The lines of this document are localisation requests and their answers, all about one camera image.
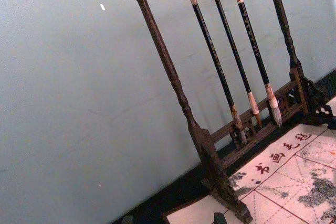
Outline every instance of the dark wooden frame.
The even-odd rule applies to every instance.
[[[248,142],[246,145],[237,138],[237,129],[232,121],[213,134],[210,134],[206,129],[202,129],[193,117],[181,82],[147,0],[137,1],[152,35],[156,49],[158,50],[166,74],[176,92],[178,102],[187,119],[188,130],[200,156],[202,165],[207,172],[207,181],[205,183],[210,187],[212,195],[219,202],[234,211],[237,218],[243,223],[249,223],[252,220],[250,212],[246,205],[238,199],[235,191],[230,186],[226,168],[261,142],[266,136],[275,131],[277,129],[275,122],[272,121],[271,117],[268,117],[263,120],[262,128],[258,129],[253,125],[252,118],[254,115],[251,109],[243,113],[240,118],[244,128],[247,129]],[[282,1],[273,1],[290,56],[290,81],[275,92],[279,101],[282,121],[285,123],[295,114],[301,112],[304,115],[303,121],[306,123],[313,125],[326,123],[330,129],[336,129],[336,117],[332,115],[330,106],[326,105],[324,94],[303,74],[301,62],[295,53]],[[268,109],[269,114],[271,114],[271,108],[267,98],[259,102],[258,107],[260,111]],[[214,145],[227,135],[232,137],[236,149],[223,159],[220,159]]]

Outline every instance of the wooden brush stand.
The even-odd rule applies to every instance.
[[[230,186],[226,168],[242,157],[270,133],[276,131],[276,124],[272,121],[271,117],[268,117],[263,120],[261,128],[255,127],[252,123],[254,115],[251,109],[244,112],[240,118],[246,129],[247,144],[243,144],[237,137],[236,128],[232,121],[213,134],[210,134],[207,129],[202,129],[193,117],[192,110],[183,92],[181,82],[147,0],[137,1],[158,50],[163,67],[176,92],[178,102],[187,119],[188,130],[200,156],[202,165],[207,172],[207,183],[212,191],[212,195],[225,207],[234,211],[239,220],[243,223],[249,223],[252,220],[250,212],[246,205],[238,199],[235,191]],[[276,98],[279,102],[282,121],[285,123],[295,114],[301,112],[304,115],[302,121],[305,123],[313,125],[326,123],[330,129],[336,129],[336,117],[332,115],[331,108],[326,105],[324,94],[314,86],[312,81],[304,77],[301,63],[295,54],[295,48],[290,36],[282,1],[274,0],[274,5],[290,56],[290,81],[275,91]],[[271,115],[271,108],[267,98],[259,102],[258,107],[260,111],[266,109],[269,110],[269,114]],[[215,148],[215,143],[227,135],[230,135],[233,139],[236,149],[223,159],[220,159]]]

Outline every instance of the black baseboard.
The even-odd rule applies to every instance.
[[[326,94],[328,100],[336,96],[336,70],[316,82],[316,86]],[[228,175],[230,176],[239,170],[242,165],[246,164],[249,160],[262,152],[271,142],[274,142],[280,136],[292,129],[299,123],[300,119],[300,114],[294,116],[281,129],[273,132],[256,145],[227,169]],[[219,155],[225,156],[233,148],[233,143],[230,143],[219,151]],[[205,172],[203,171],[201,164],[198,164],[191,171],[181,176],[175,182],[171,183],[145,202],[139,204],[126,215],[132,215],[134,217],[134,224],[164,224],[162,218],[163,212],[168,212],[179,205],[209,193],[208,189],[201,184],[201,180],[204,177]],[[122,218],[111,222],[111,224],[121,224],[121,222]]]

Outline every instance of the brush tip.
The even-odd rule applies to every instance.
[[[260,113],[255,114],[254,116],[255,116],[256,119],[257,119],[257,124],[258,124],[258,126],[261,128],[261,126],[262,126],[262,122],[261,122],[261,118],[260,118]]]
[[[277,123],[278,127],[281,127],[282,119],[281,119],[281,113],[280,113],[279,107],[272,109],[272,114],[273,114],[274,121]]]
[[[246,145],[247,140],[246,140],[245,132],[244,131],[239,131],[239,136],[240,136],[240,139],[242,140],[242,144]]]

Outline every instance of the light blue wall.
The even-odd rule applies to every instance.
[[[216,131],[230,114],[190,1],[148,1],[196,120]],[[216,6],[198,1],[243,112],[244,86]],[[289,80],[289,57],[272,0],[245,2],[278,89]],[[318,80],[336,65],[334,0],[283,2],[304,72]],[[0,223],[106,223],[197,165],[135,0],[0,3]],[[260,101],[236,1],[222,3]]]

